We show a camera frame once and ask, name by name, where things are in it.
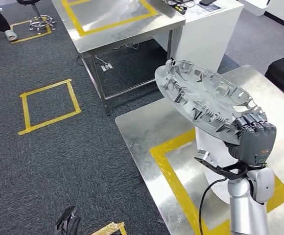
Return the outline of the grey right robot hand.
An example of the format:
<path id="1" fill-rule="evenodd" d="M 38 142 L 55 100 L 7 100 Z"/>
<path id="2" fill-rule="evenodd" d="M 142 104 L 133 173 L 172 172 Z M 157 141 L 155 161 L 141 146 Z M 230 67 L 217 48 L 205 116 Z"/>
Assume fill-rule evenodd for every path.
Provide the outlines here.
<path id="1" fill-rule="evenodd" d="M 276 127 L 269 123 L 263 114 L 243 114 L 235 120 L 239 130 L 239 160 L 247 165 L 265 164 L 276 138 Z"/>

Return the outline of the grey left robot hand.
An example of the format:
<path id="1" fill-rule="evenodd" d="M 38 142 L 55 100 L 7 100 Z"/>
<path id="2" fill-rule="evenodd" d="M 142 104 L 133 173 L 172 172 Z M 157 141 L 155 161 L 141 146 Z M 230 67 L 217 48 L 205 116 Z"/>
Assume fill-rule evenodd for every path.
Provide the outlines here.
<path id="1" fill-rule="evenodd" d="M 81 220 L 76 206 L 69 206 L 57 221 L 54 235 L 76 235 Z"/>

